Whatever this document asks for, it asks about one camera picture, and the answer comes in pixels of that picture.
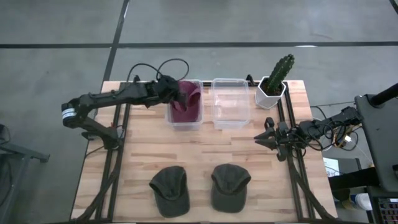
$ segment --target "cactus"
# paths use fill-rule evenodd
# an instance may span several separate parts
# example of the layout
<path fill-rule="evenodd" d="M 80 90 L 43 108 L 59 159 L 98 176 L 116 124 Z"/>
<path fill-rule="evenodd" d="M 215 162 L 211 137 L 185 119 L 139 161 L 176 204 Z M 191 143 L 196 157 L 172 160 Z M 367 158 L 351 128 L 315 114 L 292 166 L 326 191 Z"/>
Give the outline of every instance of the cactus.
<path fill-rule="evenodd" d="M 266 86 L 266 93 L 269 96 L 275 95 L 276 90 L 285 79 L 286 75 L 289 73 L 290 69 L 292 69 L 294 64 L 294 56 L 288 54 L 279 60 L 276 63 L 274 70 L 272 71 L 271 75 L 269 76 Z"/>

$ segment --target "plastic bin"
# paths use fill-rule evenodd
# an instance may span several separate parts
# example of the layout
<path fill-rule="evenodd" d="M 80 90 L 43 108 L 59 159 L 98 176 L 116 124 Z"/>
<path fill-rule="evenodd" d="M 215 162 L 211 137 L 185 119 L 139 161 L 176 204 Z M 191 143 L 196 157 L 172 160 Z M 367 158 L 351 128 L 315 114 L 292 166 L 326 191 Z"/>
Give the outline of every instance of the plastic bin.
<path fill-rule="evenodd" d="M 201 80 L 183 80 L 183 81 L 189 81 L 197 86 L 200 87 L 200 112 L 198 119 L 195 122 L 188 122 L 188 123 L 176 123 L 172 121 L 172 108 L 171 105 L 168 104 L 166 107 L 166 113 L 165 113 L 165 120 L 166 122 L 173 126 L 174 130 L 176 131 L 195 131 L 200 129 L 200 125 L 203 123 L 203 116 L 205 114 L 205 105 L 203 103 L 203 82 Z"/>
<path fill-rule="evenodd" d="M 216 78 L 211 84 L 215 129 L 242 128 L 250 122 L 249 85 L 241 78 Z"/>

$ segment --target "white pot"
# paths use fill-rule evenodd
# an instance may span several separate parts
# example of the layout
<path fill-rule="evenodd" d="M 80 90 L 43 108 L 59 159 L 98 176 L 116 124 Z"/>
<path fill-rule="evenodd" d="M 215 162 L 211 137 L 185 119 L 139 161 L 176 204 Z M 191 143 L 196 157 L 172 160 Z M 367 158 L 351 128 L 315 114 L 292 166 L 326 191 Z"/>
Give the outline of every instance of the white pot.
<path fill-rule="evenodd" d="M 254 95 L 256 99 L 256 104 L 264 109 L 271 109 L 273 106 L 275 106 L 278 103 L 278 100 L 282 98 L 282 96 L 285 93 L 286 86 L 282 82 L 282 93 L 279 96 L 268 96 L 266 93 L 264 93 L 260 86 L 263 82 L 265 82 L 269 77 L 263 77 L 257 86 L 256 90 L 256 95 Z"/>

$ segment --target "gray floor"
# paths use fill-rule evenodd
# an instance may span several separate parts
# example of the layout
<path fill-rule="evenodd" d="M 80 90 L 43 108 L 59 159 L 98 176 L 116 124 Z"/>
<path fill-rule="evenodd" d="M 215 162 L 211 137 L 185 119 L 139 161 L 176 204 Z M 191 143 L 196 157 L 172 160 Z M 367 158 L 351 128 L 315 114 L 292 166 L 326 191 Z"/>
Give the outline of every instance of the gray floor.
<path fill-rule="evenodd" d="M 0 44 L 111 43 L 123 0 L 0 0 Z M 388 0 L 131 0 L 121 42 L 388 41 L 398 39 L 396 12 Z M 131 65 L 181 57 L 189 78 L 260 78 L 286 54 L 296 61 L 288 79 L 305 81 L 312 105 L 352 101 L 396 83 L 398 47 L 273 47 L 230 49 L 119 49 L 111 80 L 125 80 Z M 12 141 L 51 154 L 33 162 L 13 211 L 12 223 L 68 220 L 87 142 L 64 128 L 60 105 L 99 91 L 109 49 L 0 49 L 0 123 Z M 165 73 L 182 74 L 170 65 Z M 155 73 L 136 70 L 142 79 Z M 331 116 L 348 105 L 323 107 Z M 321 118 L 318 111 L 313 115 Z M 362 131 L 352 152 L 330 149 L 325 157 L 358 157 L 370 165 Z M 344 220 L 364 213 L 338 210 Z"/>

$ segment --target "maroon cloth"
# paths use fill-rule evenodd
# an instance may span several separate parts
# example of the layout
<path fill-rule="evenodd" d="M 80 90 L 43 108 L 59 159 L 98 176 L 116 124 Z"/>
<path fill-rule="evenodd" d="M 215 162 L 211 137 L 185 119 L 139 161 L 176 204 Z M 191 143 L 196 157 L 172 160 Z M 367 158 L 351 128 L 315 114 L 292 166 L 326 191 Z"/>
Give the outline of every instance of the maroon cloth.
<path fill-rule="evenodd" d="M 172 122 L 196 122 L 200 113 L 200 87 L 188 81 L 179 81 L 178 87 L 187 94 L 187 106 L 171 102 Z"/>

